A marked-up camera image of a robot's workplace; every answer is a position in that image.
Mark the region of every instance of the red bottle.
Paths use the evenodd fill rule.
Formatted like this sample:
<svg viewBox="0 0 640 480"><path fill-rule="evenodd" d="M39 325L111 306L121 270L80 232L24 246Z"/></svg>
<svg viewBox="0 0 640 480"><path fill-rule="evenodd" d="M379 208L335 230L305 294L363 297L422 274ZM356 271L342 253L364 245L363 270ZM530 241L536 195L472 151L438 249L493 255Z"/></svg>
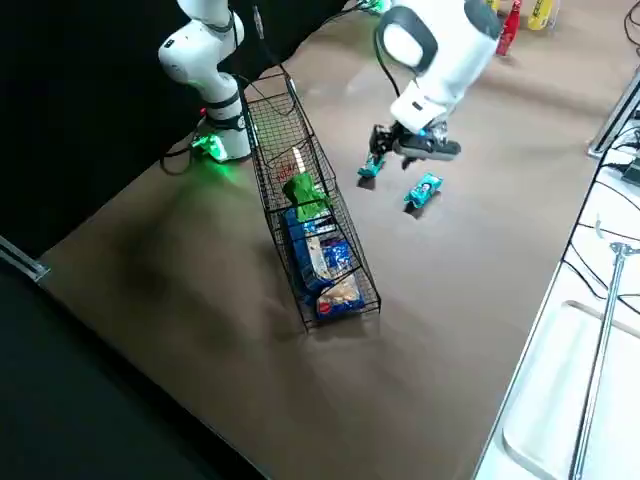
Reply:
<svg viewBox="0 0 640 480"><path fill-rule="evenodd" d="M500 41L498 42L498 48L496 49L496 53L498 55L506 55L511 43L516 38L518 28L520 27L521 5L522 0L513 0L513 6L511 7L509 16L504 21L504 26L502 27L502 35L500 35Z"/></svg>

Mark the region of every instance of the black curtain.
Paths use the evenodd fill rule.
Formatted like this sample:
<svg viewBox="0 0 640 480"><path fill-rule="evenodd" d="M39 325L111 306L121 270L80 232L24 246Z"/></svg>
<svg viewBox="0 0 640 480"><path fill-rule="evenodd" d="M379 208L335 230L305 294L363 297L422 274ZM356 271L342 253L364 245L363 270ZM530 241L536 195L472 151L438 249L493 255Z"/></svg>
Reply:
<svg viewBox="0 0 640 480"><path fill-rule="evenodd" d="M231 0L246 39L224 69L255 79L257 3L284 60L344 0ZM187 22L174 0L3 5L0 235L51 248L193 129L197 93L162 72L157 49Z"/></svg>

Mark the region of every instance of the wire basket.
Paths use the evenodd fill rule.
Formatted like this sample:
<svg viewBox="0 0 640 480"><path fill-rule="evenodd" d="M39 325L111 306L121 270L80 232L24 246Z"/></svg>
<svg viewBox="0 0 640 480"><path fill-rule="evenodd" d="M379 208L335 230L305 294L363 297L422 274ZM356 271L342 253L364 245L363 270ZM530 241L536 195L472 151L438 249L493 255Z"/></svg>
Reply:
<svg viewBox="0 0 640 480"><path fill-rule="evenodd" d="M293 82L277 74L260 78L254 86L246 95L256 96L245 98L254 170L267 225L305 329L379 312L380 295L335 172ZM294 206L283 187L299 173L308 173L326 200ZM314 203L319 213L301 220L298 207Z"/></svg>

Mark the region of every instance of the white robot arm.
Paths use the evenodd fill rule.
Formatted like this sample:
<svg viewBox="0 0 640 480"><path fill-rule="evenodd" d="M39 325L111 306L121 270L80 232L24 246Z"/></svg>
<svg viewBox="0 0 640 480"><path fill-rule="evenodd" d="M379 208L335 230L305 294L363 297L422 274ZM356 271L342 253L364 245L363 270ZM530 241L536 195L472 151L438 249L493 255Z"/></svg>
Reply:
<svg viewBox="0 0 640 480"><path fill-rule="evenodd" d="M169 77L202 96L207 114L200 130L220 138L226 153L220 160L244 158L251 149L238 84L218 71L218 64L244 40L242 21L227 0L178 0L178 5L191 21L162 44L160 63Z"/></svg>
<svg viewBox="0 0 640 480"><path fill-rule="evenodd" d="M244 39L242 21L227 0L178 4L191 21L163 43L160 62L172 79L200 92L207 106L205 126L220 137L228 159L245 157L250 147L238 85L218 72L218 64ZM381 156L393 148L425 158L434 145L446 142L446 118L489 63L500 30L484 0L395 0L380 20L376 46L416 76L391 106L396 124L374 127L371 153Z"/></svg>
<svg viewBox="0 0 640 480"><path fill-rule="evenodd" d="M395 0L374 41L416 76L391 105L397 123L374 127L371 153L457 155L460 145L447 142L446 120L489 64L501 29L483 0Z"/></svg>

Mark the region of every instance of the yellow bottle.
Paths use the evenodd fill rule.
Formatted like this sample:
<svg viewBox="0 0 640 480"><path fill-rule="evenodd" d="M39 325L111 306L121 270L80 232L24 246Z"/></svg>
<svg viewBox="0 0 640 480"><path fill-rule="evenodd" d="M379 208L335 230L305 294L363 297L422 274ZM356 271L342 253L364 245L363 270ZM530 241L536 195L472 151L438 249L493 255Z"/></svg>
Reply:
<svg viewBox="0 0 640 480"><path fill-rule="evenodd" d="M497 12L498 8L500 8L500 0L486 0L486 1L487 1L487 5L489 5L494 12Z"/></svg>
<svg viewBox="0 0 640 480"><path fill-rule="evenodd" d="M533 7L533 12L529 17L529 29L542 30L546 27L552 8L553 0L536 0L536 5Z"/></svg>

